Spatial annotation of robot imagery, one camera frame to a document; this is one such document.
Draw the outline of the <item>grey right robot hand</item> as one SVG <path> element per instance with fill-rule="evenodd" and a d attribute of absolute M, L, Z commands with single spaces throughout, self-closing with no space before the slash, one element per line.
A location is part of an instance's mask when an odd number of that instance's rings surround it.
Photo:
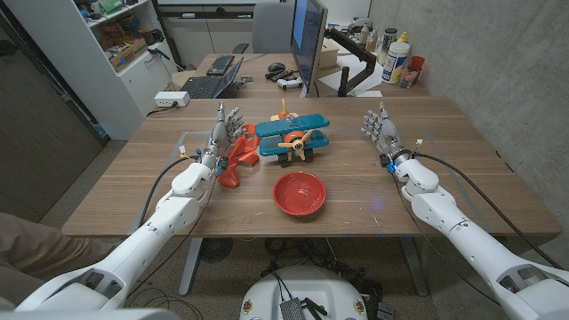
<path fill-rule="evenodd" d="M 364 116 L 361 132 L 370 138 L 380 151 L 382 167 L 396 168 L 410 159 L 411 151 L 404 147 L 399 132 L 391 121 L 385 103 L 380 103 L 378 112 L 368 110 Z"/>

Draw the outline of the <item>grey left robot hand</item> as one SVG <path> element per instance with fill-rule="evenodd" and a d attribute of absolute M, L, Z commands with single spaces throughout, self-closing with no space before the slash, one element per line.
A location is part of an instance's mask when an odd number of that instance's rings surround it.
<path fill-rule="evenodd" d="M 244 120 L 239 115 L 239 108 L 234 108 L 226 114 L 221 101 L 217 111 L 217 121 L 208 136 L 200 163 L 214 169 L 217 163 L 228 155 L 234 141 L 242 135 L 243 124 Z"/>

